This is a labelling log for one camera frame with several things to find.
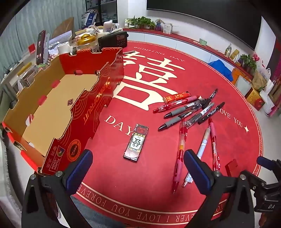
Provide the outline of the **black radio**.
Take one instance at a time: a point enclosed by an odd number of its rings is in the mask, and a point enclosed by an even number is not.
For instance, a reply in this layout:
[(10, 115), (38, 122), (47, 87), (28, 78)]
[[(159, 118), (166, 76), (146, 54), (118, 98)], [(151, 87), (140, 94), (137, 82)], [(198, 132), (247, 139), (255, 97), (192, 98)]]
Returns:
[(126, 31), (112, 32), (98, 38), (100, 51), (103, 48), (125, 48), (128, 43), (128, 33)]

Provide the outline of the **clear white label pen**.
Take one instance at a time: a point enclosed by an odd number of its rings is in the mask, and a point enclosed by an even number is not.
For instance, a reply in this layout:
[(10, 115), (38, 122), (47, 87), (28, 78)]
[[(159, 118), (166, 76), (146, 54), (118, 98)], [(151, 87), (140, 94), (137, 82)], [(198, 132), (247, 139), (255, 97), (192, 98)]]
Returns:
[(214, 106), (214, 103), (210, 103), (205, 109), (203, 109), (200, 113), (194, 115), (191, 119), (187, 120), (185, 122), (185, 126), (187, 128), (193, 126), (195, 123), (197, 123), (200, 118), (202, 118), (212, 107)]

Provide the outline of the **red pen pink barrel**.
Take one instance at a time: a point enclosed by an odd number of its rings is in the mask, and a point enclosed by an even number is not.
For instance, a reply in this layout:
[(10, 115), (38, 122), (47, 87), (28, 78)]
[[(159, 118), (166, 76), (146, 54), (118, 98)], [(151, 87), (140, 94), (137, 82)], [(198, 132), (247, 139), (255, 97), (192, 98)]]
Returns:
[(210, 129), (211, 129), (211, 147), (213, 151), (213, 171), (217, 171), (221, 169), (221, 164), (220, 164), (220, 157), (217, 151), (217, 139), (216, 139), (216, 132), (215, 132), (215, 127), (213, 120), (209, 118), (208, 120)]

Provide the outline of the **brown chair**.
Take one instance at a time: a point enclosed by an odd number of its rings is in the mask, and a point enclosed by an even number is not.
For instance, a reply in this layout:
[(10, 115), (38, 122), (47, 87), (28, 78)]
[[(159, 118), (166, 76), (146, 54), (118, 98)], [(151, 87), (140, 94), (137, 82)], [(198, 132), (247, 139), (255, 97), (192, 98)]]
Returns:
[(57, 26), (52, 34), (52, 38), (55, 38), (68, 31), (74, 31), (74, 17), (69, 17)]

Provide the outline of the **clear red gel pen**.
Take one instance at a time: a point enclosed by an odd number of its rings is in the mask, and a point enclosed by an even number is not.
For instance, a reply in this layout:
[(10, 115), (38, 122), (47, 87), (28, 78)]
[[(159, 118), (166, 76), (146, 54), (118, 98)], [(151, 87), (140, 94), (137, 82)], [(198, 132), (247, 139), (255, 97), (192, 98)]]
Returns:
[(191, 96), (191, 97), (185, 98), (183, 100), (173, 101), (171, 103), (167, 103), (165, 105), (161, 105), (160, 107), (157, 107), (156, 109), (153, 110), (153, 113), (159, 113), (159, 112), (162, 112), (162, 111), (166, 111), (166, 110), (169, 110), (169, 109), (174, 108), (176, 106), (193, 102), (193, 101), (197, 100), (198, 98), (201, 98), (201, 96), (198, 96), (198, 95), (197, 96)]

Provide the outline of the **patterned rectangular card pack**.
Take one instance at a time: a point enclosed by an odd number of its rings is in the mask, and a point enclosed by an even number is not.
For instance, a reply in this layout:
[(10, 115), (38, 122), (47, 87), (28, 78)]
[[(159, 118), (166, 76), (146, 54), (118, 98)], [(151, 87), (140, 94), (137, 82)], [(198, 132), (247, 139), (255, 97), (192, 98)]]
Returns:
[(144, 125), (136, 124), (128, 142), (123, 158), (132, 162), (137, 162), (148, 134), (149, 128)]

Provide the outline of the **large black tv screen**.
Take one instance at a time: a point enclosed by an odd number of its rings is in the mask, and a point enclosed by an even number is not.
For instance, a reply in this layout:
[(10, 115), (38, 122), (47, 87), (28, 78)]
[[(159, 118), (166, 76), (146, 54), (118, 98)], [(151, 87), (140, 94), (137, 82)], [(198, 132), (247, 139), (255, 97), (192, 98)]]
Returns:
[(147, 9), (188, 15), (213, 24), (255, 49), (262, 16), (254, 1), (162, 0), (147, 1)]

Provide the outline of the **white mug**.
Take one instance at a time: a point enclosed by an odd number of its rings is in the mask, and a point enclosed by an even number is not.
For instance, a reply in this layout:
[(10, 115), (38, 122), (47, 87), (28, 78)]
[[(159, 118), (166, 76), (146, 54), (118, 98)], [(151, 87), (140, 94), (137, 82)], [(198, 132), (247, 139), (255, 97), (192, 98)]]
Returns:
[(103, 23), (103, 32), (113, 32), (114, 30), (119, 29), (119, 24), (113, 23), (112, 20), (108, 20)]

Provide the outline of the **black marker pen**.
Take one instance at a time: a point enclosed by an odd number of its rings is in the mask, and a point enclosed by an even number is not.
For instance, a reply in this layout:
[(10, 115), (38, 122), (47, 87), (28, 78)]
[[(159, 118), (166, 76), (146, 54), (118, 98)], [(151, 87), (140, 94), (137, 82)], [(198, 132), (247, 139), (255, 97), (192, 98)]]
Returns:
[(205, 121), (207, 121), (209, 118), (211, 118), (215, 113), (217, 113), (221, 108), (225, 105), (225, 102), (220, 103), (218, 106), (216, 106), (212, 111), (207, 113), (205, 116), (203, 116), (199, 121), (198, 124), (202, 124)]

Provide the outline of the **red pen pink grip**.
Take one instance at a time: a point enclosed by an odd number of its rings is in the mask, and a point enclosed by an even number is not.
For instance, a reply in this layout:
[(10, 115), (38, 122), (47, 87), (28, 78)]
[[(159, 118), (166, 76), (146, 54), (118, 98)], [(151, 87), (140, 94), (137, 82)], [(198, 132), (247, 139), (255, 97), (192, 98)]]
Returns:
[(187, 139), (187, 133), (188, 133), (188, 128), (186, 126), (186, 122), (184, 119), (182, 119), (179, 128), (179, 146), (178, 146), (178, 153), (177, 153), (177, 159), (176, 159), (174, 175), (173, 175), (173, 183), (172, 183), (173, 194), (175, 194), (179, 186), (179, 182), (181, 180), (181, 173), (183, 167), (183, 154), (184, 154), (185, 143)]

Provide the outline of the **white blue patterned pen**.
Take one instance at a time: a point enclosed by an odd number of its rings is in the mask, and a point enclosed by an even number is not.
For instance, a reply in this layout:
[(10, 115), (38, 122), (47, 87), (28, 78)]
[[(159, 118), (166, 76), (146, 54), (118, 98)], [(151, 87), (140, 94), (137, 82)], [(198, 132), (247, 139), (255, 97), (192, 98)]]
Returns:
[[(200, 145), (199, 150), (197, 152), (197, 157), (199, 159), (201, 159), (201, 157), (204, 153), (204, 150), (206, 148), (206, 145), (207, 145), (210, 134), (211, 134), (211, 128), (208, 126), (207, 129), (205, 130), (203, 139), (201, 141), (201, 145)], [(193, 182), (193, 178), (192, 178), (191, 174), (188, 172), (185, 179), (184, 179), (182, 187), (184, 188), (187, 184), (192, 183), (192, 182)]]

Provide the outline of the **thin black marker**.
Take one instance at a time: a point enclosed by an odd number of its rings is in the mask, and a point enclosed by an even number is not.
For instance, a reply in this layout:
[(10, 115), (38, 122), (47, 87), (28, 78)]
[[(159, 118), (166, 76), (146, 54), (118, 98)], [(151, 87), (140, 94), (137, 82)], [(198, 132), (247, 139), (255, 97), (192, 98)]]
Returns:
[(215, 95), (217, 94), (218, 89), (216, 88), (214, 90), (214, 92), (209, 96), (209, 98), (207, 98), (204, 103), (202, 103), (202, 108), (205, 109), (212, 101), (212, 99), (215, 97)]

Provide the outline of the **round red wedding rug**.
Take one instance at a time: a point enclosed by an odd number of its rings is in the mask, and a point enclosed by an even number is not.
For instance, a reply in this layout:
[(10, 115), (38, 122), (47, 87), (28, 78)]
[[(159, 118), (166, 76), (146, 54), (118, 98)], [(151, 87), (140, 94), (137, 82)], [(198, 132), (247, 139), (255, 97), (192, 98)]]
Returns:
[[(213, 117), (221, 172), (236, 159), (238, 170), (260, 172), (263, 154), (258, 120), (244, 96), (203, 61), (162, 45), (130, 41), (124, 49), (124, 78), (100, 114), (88, 141), (94, 160), (76, 199), (91, 210), (141, 227), (184, 227), (204, 201), (194, 183), (172, 193), (179, 125), (158, 131), (164, 113), (153, 113), (163, 97), (188, 91), (208, 98), (217, 88)], [(149, 128), (137, 162), (124, 159), (136, 124)]]

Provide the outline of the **grey grip pen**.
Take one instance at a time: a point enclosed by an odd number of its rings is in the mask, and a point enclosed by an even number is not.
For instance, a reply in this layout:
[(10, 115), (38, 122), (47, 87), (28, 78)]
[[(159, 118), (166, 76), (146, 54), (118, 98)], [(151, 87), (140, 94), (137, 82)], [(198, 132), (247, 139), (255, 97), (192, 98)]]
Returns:
[(182, 106), (180, 108), (177, 108), (177, 109), (167, 113), (166, 115), (164, 115), (163, 118), (164, 119), (168, 119), (168, 118), (171, 118), (173, 116), (179, 115), (180, 113), (183, 113), (184, 111), (187, 111), (187, 110), (193, 108), (194, 106), (196, 106), (198, 104), (203, 105), (207, 101), (210, 101), (210, 99), (209, 98), (207, 98), (207, 99), (204, 99), (204, 98), (198, 99), (198, 100), (196, 100), (194, 102), (188, 103), (188, 104), (186, 104), (186, 105), (184, 105), (184, 106)]
[(175, 125), (176, 123), (180, 122), (181, 120), (183, 120), (185, 117), (188, 117), (189, 115), (191, 115), (192, 113), (198, 111), (199, 109), (201, 109), (202, 105), (198, 104), (195, 105), (193, 108), (191, 108), (190, 110), (187, 110), (185, 112), (183, 112), (180, 115), (175, 116), (174, 118), (172, 118), (171, 120), (167, 121), (166, 123), (164, 123), (163, 125), (161, 125), (158, 128), (158, 131), (163, 131), (173, 125)]

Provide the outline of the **red cylindrical tube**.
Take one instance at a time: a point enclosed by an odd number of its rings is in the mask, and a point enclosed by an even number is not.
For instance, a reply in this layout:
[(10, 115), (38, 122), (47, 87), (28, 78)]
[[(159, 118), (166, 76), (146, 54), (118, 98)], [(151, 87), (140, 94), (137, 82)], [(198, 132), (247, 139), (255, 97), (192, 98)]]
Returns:
[(188, 97), (191, 97), (191, 94), (188, 91), (186, 91), (186, 92), (182, 92), (182, 93), (178, 93), (178, 94), (174, 94), (174, 95), (165, 96), (165, 97), (163, 97), (163, 101), (164, 101), (164, 103), (168, 104), (168, 103), (172, 103), (175, 101), (183, 100)]

